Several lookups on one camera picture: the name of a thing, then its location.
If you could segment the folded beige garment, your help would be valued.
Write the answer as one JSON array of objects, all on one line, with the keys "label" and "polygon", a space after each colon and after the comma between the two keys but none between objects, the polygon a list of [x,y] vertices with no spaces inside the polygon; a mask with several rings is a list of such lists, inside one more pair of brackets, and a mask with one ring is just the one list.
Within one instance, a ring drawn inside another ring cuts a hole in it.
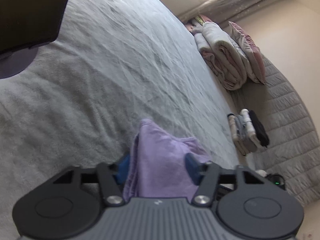
[{"label": "folded beige garment", "polygon": [[248,150],[245,148],[242,141],[240,140],[239,129],[235,122],[236,116],[231,113],[231,114],[228,114],[227,117],[228,117],[229,127],[231,130],[231,137],[236,146],[236,149],[241,155],[246,156],[248,154]]}]

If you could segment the grey quilted headboard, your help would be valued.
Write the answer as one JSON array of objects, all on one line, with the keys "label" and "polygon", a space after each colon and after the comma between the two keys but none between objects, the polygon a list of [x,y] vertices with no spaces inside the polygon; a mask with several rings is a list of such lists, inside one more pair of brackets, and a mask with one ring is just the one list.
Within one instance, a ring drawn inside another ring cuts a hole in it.
[{"label": "grey quilted headboard", "polygon": [[248,81],[231,97],[238,111],[255,112],[270,140],[252,155],[253,166],[282,175],[287,191],[307,206],[319,200],[319,136],[291,83],[269,59],[263,62],[265,84]]}]

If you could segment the black smartphone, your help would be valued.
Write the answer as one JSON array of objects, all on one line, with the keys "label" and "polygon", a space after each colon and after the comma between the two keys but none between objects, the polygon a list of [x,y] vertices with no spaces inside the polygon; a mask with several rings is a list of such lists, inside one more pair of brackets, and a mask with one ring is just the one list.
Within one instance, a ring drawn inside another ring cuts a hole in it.
[{"label": "black smartphone", "polygon": [[1,0],[1,54],[57,39],[68,0]]}]

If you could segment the folded black garment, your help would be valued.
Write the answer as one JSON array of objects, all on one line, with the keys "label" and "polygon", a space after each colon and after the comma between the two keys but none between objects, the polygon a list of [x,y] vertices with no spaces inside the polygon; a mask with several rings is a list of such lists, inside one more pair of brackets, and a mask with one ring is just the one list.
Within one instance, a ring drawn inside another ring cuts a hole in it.
[{"label": "folded black garment", "polygon": [[260,142],[260,145],[267,147],[270,144],[269,137],[265,131],[263,124],[259,121],[256,113],[253,110],[249,110],[249,117],[252,121],[253,127],[255,129],[255,134]]}]

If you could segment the purple garment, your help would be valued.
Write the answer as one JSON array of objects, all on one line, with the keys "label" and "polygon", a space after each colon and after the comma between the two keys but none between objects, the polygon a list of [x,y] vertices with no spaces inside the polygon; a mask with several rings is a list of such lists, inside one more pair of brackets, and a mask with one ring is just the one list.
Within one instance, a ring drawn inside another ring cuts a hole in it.
[{"label": "purple garment", "polygon": [[177,138],[152,120],[143,119],[130,151],[124,199],[182,197],[191,200],[197,186],[185,168],[188,153],[201,163],[210,160],[195,137]]}]

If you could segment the folded grey pink duvet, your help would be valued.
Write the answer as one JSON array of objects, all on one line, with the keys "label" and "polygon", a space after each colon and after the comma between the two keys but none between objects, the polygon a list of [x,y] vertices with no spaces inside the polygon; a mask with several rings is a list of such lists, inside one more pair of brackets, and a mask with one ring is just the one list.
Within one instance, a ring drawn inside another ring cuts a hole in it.
[{"label": "folded grey pink duvet", "polygon": [[218,24],[205,21],[200,16],[193,18],[185,26],[221,85],[227,90],[240,89],[252,70],[239,45]]}]

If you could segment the pink grey pillow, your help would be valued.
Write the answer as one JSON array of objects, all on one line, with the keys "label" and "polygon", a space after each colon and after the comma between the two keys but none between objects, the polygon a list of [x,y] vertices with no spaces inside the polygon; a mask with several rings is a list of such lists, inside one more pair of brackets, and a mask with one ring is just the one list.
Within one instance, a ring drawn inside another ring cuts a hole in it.
[{"label": "pink grey pillow", "polygon": [[231,38],[238,44],[249,60],[252,73],[255,75],[255,80],[252,79],[252,81],[265,84],[265,66],[259,47],[242,27],[234,22],[228,22],[228,24],[231,29]]}]

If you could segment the beige right curtain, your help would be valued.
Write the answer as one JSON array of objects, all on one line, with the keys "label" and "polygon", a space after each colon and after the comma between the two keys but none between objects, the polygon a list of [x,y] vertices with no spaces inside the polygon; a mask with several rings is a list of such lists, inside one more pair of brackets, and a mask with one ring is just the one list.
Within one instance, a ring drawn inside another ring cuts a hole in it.
[{"label": "beige right curtain", "polygon": [[236,22],[277,1],[279,0],[203,0],[199,5],[178,15],[178,19],[185,23],[204,15],[224,28],[228,22]]}]

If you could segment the folded grey garment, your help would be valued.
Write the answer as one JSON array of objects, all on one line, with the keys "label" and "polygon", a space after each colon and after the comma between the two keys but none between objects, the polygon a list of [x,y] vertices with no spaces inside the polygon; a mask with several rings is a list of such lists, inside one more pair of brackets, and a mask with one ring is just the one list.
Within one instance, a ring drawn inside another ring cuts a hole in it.
[{"label": "folded grey garment", "polygon": [[235,117],[237,145],[242,155],[247,155],[250,152],[250,140],[247,136],[244,119],[241,115]]}]

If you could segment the black device green light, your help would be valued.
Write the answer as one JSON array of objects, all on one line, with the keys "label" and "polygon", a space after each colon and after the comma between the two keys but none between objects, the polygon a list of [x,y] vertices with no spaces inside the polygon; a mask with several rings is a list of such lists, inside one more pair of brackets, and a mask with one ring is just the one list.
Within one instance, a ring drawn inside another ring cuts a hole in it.
[{"label": "black device green light", "polygon": [[277,187],[281,188],[282,190],[286,190],[285,179],[282,175],[278,173],[268,174],[265,178],[273,184],[275,184]]}]

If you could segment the folded white garment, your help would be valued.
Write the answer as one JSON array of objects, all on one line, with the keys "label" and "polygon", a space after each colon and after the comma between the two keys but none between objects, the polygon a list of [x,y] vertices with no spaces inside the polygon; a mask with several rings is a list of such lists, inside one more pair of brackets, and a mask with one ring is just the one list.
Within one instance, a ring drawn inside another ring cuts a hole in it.
[{"label": "folded white garment", "polygon": [[244,122],[245,122],[245,129],[246,129],[246,132],[247,132],[247,135],[249,137],[249,139],[255,144],[255,146],[257,148],[259,148],[260,146],[260,142],[259,140],[257,139],[257,135],[256,135],[256,132],[255,132],[255,128],[253,126],[253,123],[252,123],[252,120],[249,116],[249,110],[247,109],[242,109],[241,112],[240,112],[240,115],[243,117],[244,119]]}]

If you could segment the grey bed sheet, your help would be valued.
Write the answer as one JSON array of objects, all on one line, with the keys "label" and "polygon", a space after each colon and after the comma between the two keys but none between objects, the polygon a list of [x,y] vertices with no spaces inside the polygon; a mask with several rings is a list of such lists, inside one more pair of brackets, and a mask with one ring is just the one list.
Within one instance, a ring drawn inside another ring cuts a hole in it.
[{"label": "grey bed sheet", "polygon": [[1,239],[13,205],[69,165],[128,152],[142,119],[238,165],[232,103],[191,33],[160,0],[69,0],[57,40],[1,81]]}]

